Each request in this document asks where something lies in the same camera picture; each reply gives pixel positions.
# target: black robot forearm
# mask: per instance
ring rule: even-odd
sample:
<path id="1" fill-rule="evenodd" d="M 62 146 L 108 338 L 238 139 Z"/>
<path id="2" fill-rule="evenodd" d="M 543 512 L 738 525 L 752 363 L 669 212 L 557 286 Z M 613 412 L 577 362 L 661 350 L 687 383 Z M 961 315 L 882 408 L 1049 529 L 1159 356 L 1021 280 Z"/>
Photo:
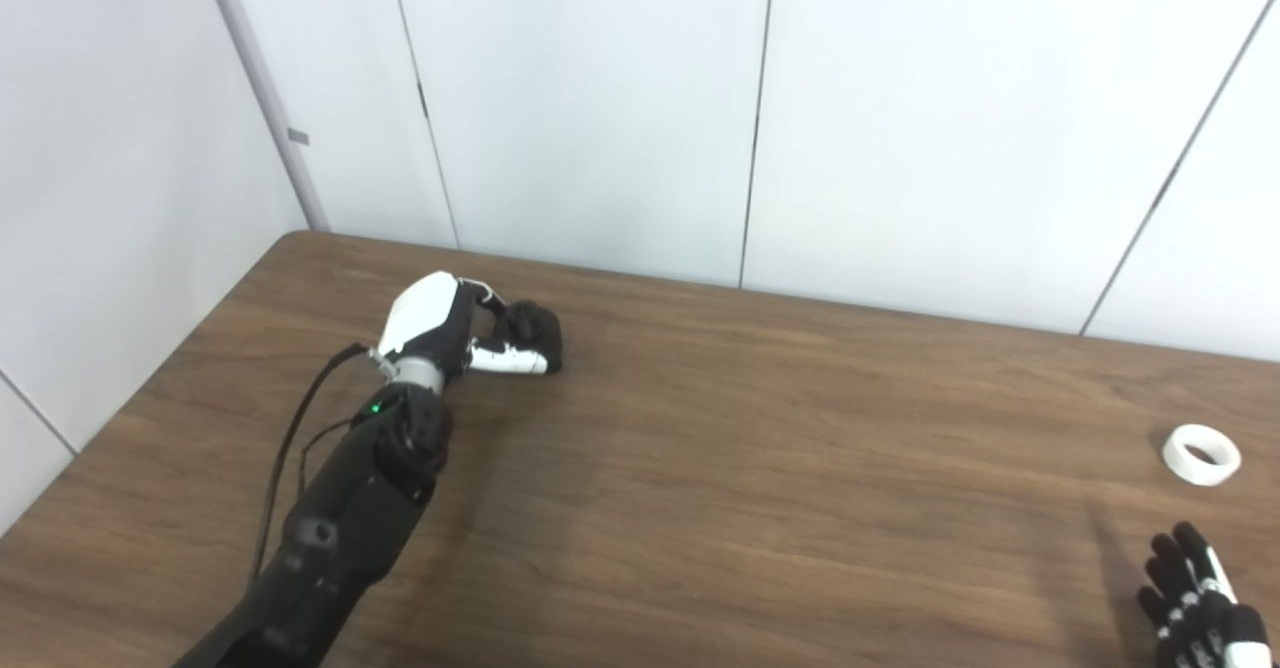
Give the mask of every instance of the black robot forearm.
<path id="1" fill-rule="evenodd" d="M 319 665 L 422 517 L 451 433 L 428 386 L 390 383 L 372 395 L 289 511 L 275 557 L 174 668 Z"/>

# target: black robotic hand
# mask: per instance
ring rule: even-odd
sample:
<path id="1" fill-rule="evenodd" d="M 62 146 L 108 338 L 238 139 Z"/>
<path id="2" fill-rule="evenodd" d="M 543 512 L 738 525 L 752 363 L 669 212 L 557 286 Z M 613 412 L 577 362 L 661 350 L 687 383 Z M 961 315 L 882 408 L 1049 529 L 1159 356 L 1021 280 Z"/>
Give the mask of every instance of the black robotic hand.
<path id="1" fill-rule="evenodd" d="M 1138 604 L 1156 627 L 1157 668 L 1272 668 L 1258 612 L 1235 600 L 1213 548 L 1190 523 L 1151 539 L 1152 585 Z"/>
<path id="2" fill-rule="evenodd" d="M 476 307 L 495 319 L 489 337 L 471 335 Z M 412 362 L 425 361 L 444 380 L 463 371 L 557 372 L 563 348 L 559 320 L 548 308 L 530 299 L 507 305 L 484 282 L 444 271 L 403 290 L 378 343 L 389 376 L 390 363 L 411 369 Z"/>

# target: wood grain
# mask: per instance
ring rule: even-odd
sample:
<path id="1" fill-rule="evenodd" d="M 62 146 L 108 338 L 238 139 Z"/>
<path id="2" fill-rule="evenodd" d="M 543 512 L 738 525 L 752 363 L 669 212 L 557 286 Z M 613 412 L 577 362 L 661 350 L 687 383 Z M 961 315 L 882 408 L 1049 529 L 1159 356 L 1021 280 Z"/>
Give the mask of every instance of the wood grain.
<path id="1" fill-rule="evenodd" d="M 1280 617 L 1275 363 L 293 234 L 0 540 L 0 665 L 169 665 L 242 589 L 311 376 L 439 267 L 556 308 L 566 369 L 451 389 L 436 499 L 328 667 L 1143 665 L 1184 518 Z M 334 372 L 305 431 L 376 384 Z M 1180 422 L 1239 475 L 1172 477 Z"/>

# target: robotic hand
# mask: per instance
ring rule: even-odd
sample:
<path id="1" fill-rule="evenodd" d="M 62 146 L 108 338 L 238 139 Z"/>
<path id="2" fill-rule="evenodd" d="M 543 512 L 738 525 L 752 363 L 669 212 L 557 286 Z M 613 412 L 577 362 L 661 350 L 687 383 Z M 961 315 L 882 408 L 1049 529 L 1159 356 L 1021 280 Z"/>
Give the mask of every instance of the robotic hand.
<path id="1" fill-rule="evenodd" d="M 474 307 L 497 320 L 489 337 L 471 337 Z M 466 371 L 557 372 L 562 339 L 556 314 L 530 299 L 508 305 L 483 282 L 438 271 L 396 299 L 378 343 L 383 372 L 389 366 L 430 363 L 445 381 Z"/>
<path id="2" fill-rule="evenodd" d="M 1235 600 L 1213 548 L 1190 523 L 1151 539 L 1138 604 L 1156 627 L 1157 668 L 1272 668 L 1258 612 Z"/>
<path id="3" fill-rule="evenodd" d="M 471 337 L 477 307 L 497 320 Z M 339 353 L 311 385 L 285 434 L 269 486 L 302 412 Z M 265 568 L 269 522 L 248 590 L 174 668 L 315 668 L 356 608 L 390 572 L 435 491 L 448 459 L 453 418 L 442 395 L 467 371 L 556 372 L 562 339 L 556 314 L 531 302 L 503 303 L 483 282 L 431 273 L 396 299 L 370 357 L 388 378 L 284 518 L 280 548 Z"/>

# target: robotic finger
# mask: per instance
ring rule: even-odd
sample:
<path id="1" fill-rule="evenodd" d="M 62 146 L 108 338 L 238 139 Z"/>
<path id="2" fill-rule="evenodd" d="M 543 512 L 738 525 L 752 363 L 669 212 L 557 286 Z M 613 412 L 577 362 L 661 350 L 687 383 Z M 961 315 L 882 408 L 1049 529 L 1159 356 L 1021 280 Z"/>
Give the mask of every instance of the robotic finger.
<path id="1" fill-rule="evenodd" d="M 474 308 L 493 314 L 489 337 L 472 337 Z M 507 305 L 485 282 L 435 271 L 396 299 L 378 343 L 379 362 L 443 371 L 443 384 L 467 369 L 486 372 L 557 372 L 563 339 L 556 314 L 530 299 Z"/>

